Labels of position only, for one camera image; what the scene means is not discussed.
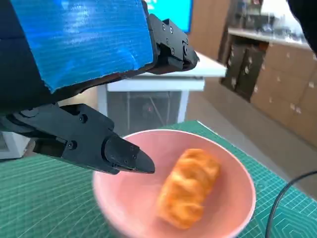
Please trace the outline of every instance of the white table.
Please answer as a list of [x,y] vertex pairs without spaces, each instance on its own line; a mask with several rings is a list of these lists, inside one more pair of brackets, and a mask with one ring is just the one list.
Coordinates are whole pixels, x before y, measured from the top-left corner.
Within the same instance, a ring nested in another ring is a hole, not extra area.
[[124,79],[108,85],[98,86],[98,110],[105,116],[107,110],[107,92],[166,92],[181,91],[178,120],[183,122],[187,109],[190,91],[203,91],[205,78],[219,78],[226,74],[226,67],[214,60],[197,53],[200,61],[197,66],[186,72],[173,72],[164,75],[144,73],[139,76]]

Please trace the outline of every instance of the black cable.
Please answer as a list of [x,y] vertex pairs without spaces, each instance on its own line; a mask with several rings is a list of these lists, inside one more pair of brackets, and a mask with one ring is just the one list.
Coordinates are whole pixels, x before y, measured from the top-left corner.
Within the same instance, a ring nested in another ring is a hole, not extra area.
[[274,203],[273,203],[273,206],[272,206],[272,209],[271,209],[271,212],[269,214],[269,217],[268,217],[268,221],[267,221],[267,225],[266,225],[266,230],[265,230],[265,238],[269,238],[269,233],[271,231],[271,227],[272,227],[272,224],[273,224],[273,217],[274,217],[274,214],[275,214],[275,211],[277,209],[277,206],[279,204],[279,202],[281,201],[282,197],[285,195],[285,193],[287,192],[287,190],[293,186],[295,183],[297,183],[298,181],[304,179],[304,178],[307,178],[311,175],[316,175],[317,174],[317,171],[312,171],[312,172],[309,172],[307,174],[304,174],[304,175],[301,175],[293,180],[291,180],[282,190],[281,192],[278,194],[278,196],[276,197]]

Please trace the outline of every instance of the green cutting mat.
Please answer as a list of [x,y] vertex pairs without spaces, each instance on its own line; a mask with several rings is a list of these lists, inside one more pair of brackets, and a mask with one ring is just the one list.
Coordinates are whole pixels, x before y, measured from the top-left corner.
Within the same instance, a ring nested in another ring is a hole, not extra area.
[[[240,238],[263,238],[285,182],[196,121],[167,128],[192,132],[231,151],[255,182],[257,205]],[[0,238],[113,238],[91,188],[92,172],[44,156],[0,163]],[[316,238],[317,203],[295,188],[276,211],[273,238]]]

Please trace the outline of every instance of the wall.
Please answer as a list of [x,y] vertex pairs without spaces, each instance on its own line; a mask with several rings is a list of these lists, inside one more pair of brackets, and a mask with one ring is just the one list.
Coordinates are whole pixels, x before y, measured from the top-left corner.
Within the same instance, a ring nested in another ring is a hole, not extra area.
[[194,0],[189,42],[196,51],[216,60],[230,0]]

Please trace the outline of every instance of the blue tape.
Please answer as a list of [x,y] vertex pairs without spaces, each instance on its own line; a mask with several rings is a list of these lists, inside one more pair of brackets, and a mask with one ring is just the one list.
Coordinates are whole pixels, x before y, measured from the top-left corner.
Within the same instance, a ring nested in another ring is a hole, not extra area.
[[11,3],[51,92],[153,62],[141,0]]

